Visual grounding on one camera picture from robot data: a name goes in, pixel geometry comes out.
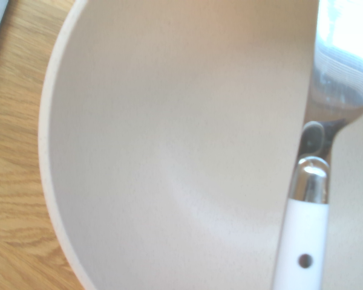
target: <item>white bowl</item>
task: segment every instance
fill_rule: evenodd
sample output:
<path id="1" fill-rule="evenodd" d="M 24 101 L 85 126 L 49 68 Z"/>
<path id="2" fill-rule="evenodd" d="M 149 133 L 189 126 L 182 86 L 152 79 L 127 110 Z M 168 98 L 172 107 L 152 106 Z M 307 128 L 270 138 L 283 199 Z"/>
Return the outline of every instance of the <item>white bowl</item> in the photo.
<path id="1" fill-rule="evenodd" d="M 84 287 L 269 289 L 315 1 L 76 1 L 39 156 Z M 363 118 L 333 152 L 325 289 L 363 290 Z"/>

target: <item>metal spatula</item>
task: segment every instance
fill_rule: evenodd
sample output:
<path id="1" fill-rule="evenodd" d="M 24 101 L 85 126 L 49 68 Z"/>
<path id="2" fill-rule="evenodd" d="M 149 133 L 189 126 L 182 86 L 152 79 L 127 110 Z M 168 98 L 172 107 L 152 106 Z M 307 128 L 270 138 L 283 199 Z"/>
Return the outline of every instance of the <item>metal spatula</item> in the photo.
<path id="1" fill-rule="evenodd" d="M 363 0 L 320 0 L 304 127 L 273 290 L 320 289 L 332 143 L 344 126 L 362 114 Z"/>

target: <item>wooden surface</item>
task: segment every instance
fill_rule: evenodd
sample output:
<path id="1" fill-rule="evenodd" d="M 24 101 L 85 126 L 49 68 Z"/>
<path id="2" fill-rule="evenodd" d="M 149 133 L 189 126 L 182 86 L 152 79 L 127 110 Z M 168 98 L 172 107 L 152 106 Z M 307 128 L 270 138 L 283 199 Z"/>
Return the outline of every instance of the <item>wooden surface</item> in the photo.
<path id="1" fill-rule="evenodd" d="M 82 289 L 48 217 L 38 167 L 47 63 L 74 0 L 11 0 L 0 29 L 0 289 Z"/>

